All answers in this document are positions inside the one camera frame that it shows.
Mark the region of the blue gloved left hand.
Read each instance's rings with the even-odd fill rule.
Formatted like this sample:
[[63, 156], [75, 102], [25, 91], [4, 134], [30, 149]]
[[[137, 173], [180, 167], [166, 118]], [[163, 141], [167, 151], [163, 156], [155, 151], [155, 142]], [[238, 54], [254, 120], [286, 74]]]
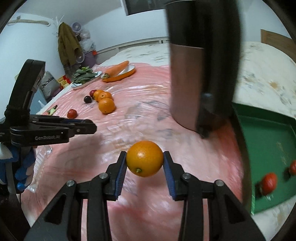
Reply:
[[6, 185], [8, 182], [6, 165], [11, 163], [16, 193], [23, 193], [31, 184], [34, 176], [36, 151], [33, 147], [25, 148], [25, 151], [28, 151], [27, 154], [15, 146], [7, 147], [1, 143], [1, 185]]

